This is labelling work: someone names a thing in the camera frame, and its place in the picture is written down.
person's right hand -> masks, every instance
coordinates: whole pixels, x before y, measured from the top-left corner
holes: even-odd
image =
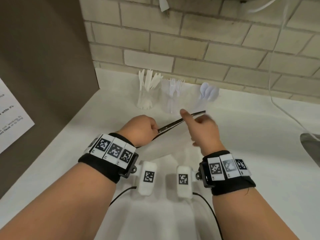
[[[226,150],[220,141],[218,125],[204,114],[194,119],[185,109],[180,110],[181,117],[186,122],[191,140],[195,147],[200,147],[203,156]]]

black cable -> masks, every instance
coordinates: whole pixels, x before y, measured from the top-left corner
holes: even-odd
[[[120,196],[122,196],[122,195],[123,195],[124,193],[126,193],[128,190],[133,190],[133,189],[136,189],[136,188],[137,188],[137,186],[132,186],[132,187],[127,188],[126,190],[122,191],[116,198],[114,198],[113,201],[111,201],[111,203],[110,203],[109,206],[111,206],[112,203],[116,201],[116,199],[118,199]]]
[[[219,233],[220,233],[220,237],[221,239],[223,240],[223,236],[222,236],[222,232],[221,232],[221,228],[220,228],[220,225],[219,225],[219,222],[218,222],[218,219],[216,217],[216,214],[214,214],[214,210],[211,208],[210,204],[207,202],[207,200],[201,195],[201,194],[198,194],[198,193],[195,193],[195,192],[192,192],[193,195],[197,195],[197,196],[200,196],[206,203],[207,205],[209,206],[214,218],[216,219],[216,222],[217,222],[217,225],[218,225],[218,229],[219,229]]]

paper sign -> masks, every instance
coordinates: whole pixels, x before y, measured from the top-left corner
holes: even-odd
[[[34,122],[0,79],[0,153],[33,125]]]

brick wall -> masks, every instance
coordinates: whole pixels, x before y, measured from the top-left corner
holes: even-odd
[[[158,0],[80,0],[95,67],[150,68],[262,95],[284,2],[248,14],[252,4],[237,1],[168,0],[168,17]],[[273,95],[320,103],[320,0],[291,0],[289,17],[273,57]]]

white countertop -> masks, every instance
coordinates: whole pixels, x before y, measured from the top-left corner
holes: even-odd
[[[135,107],[136,75],[100,68],[96,72],[103,89],[0,199],[0,228],[76,164],[100,132],[118,130],[131,117],[144,113],[154,117],[160,126],[176,119],[163,113],[158,105],[147,111]],[[320,133],[320,105],[276,101],[313,133]],[[319,239],[320,168],[300,143],[304,131],[278,111],[266,96],[221,89],[207,113],[216,120],[226,148],[246,161],[258,191],[293,232],[300,239]],[[161,152],[161,142],[153,143],[152,149]],[[199,149],[189,141],[184,149],[158,159],[151,157],[148,150],[138,153],[140,159],[158,165],[154,192],[150,197],[139,196],[134,191],[121,196],[110,207],[95,239],[219,239],[205,202],[197,196],[192,200],[179,199],[176,193],[176,167],[190,165],[197,169],[202,158]],[[134,177],[121,179],[115,195],[130,187],[133,181]],[[211,192],[201,181],[195,183],[194,190],[211,203]]]

